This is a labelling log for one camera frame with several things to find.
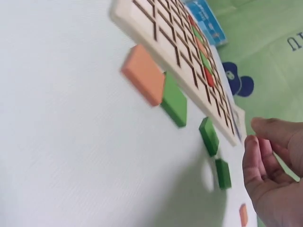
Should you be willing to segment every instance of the green square tile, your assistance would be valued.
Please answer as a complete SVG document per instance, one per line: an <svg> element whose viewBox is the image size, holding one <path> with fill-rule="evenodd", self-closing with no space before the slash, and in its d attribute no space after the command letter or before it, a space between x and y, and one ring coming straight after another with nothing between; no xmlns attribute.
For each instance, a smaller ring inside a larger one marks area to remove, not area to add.
<svg viewBox="0 0 303 227"><path fill-rule="evenodd" d="M229 172L228 163L222 159L216 159L216 168L219 186L221 189L228 189L232 187L231 176Z"/></svg>
<svg viewBox="0 0 303 227"><path fill-rule="evenodd" d="M212 67L210 66L207 58L205 57L205 55L200 51L200 56L201 56L201 59L202 59L202 62L203 62L203 65L205 67L207 67L208 71L210 71L210 73L212 74L213 73L213 69Z"/></svg>
<svg viewBox="0 0 303 227"><path fill-rule="evenodd" d="M165 72L162 108L178 127L186 126L187 99L178 87L170 72Z"/></svg>
<svg viewBox="0 0 303 227"><path fill-rule="evenodd" d="M201 35L199 34L199 32L197 31L197 29L194 26L191 26L191 27L192 27L192 29L194 31L195 37L197 37L200 40L200 42L203 44L204 41L203 41Z"/></svg>
<svg viewBox="0 0 303 227"><path fill-rule="evenodd" d="M213 123L208 117L203 119L199 127L199 131L202 135L209 156L215 156L218 152L219 139L216 131L214 130Z"/></svg>

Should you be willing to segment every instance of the orange tile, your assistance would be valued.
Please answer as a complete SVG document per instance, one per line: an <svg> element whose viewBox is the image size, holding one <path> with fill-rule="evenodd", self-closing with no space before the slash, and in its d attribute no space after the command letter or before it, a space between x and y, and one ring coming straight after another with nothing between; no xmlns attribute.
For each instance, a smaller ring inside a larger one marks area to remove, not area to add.
<svg viewBox="0 0 303 227"><path fill-rule="evenodd" d="M240 217L241 217L242 227L246 227L248 223L246 204L242 204L240 207Z"/></svg>
<svg viewBox="0 0 303 227"><path fill-rule="evenodd" d="M199 50L204 54L205 57L208 58L208 54L207 54L206 48L205 48L204 45L200 42L200 40L199 40L198 37L196 37L196 42L197 42L197 45L198 45Z"/></svg>
<svg viewBox="0 0 303 227"><path fill-rule="evenodd" d="M121 71L152 106L161 104L165 77L143 45L132 48Z"/></svg>
<svg viewBox="0 0 303 227"><path fill-rule="evenodd" d="M204 67L204 73L205 73L208 85L210 87L213 87L214 86L214 78L213 78L212 74L210 73L210 71L207 69L207 67Z"/></svg>

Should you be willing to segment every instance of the orange piece on board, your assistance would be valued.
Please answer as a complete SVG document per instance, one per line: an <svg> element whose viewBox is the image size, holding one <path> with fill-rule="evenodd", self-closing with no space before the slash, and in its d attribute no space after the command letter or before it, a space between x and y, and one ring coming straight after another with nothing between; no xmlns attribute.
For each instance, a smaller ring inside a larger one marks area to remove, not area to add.
<svg viewBox="0 0 303 227"><path fill-rule="evenodd" d="M212 74L210 73L210 71L208 70L207 67L204 66L204 73L205 73L205 76L206 76L206 80L207 80L207 83L210 87L213 87L214 86L214 79L213 79L213 76Z"/></svg>
<svg viewBox="0 0 303 227"><path fill-rule="evenodd" d="M201 41L199 40L198 37L196 37L196 42L197 42L197 45L198 45L199 50L204 54L205 57L208 58L208 54L207 54L206 48L205 48L204 45L201 43Z"/></svg>
<svg viewBox="0 0 303 227"><path fill-rule="evenodd" d="M131 49L121 71L152 106L161 104L165 76L143 45Z"/></svg>
<svg viewBox="0 0 303 227"><path fill-rule="evenodd" d="M246 204L242 204L240 207L240 217L241 217L242 227L246 227L248 223Z"/></svg>

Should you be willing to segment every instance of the blue cartoon character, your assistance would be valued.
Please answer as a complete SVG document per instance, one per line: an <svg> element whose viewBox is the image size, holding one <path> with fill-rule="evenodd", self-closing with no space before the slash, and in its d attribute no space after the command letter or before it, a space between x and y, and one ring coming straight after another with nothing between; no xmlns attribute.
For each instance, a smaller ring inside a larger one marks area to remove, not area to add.
<svg viewBox="0 0 303 227"><path fill-rule="evenodd" d="M249 76L239 77L238 67L233 62L224 62L223 67L232 90L232 95L239 95L241 97L250 96L254 90L253 79Z"/></svg>

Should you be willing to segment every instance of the wooden board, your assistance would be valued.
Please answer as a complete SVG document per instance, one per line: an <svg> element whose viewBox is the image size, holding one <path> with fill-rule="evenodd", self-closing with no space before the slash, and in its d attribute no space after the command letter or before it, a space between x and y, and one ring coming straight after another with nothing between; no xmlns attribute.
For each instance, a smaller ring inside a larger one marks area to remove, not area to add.
<svg viewBox="0 0 303 227"><path fill-rule="evenodd" d="M111 19L135 42L143 44L159 66L172 72L189 98L235 146L239 140L226 92L209 43L196 25L212 68L214 86L208 85L190 15L180 0L116 0L110 10Z"/></svg>

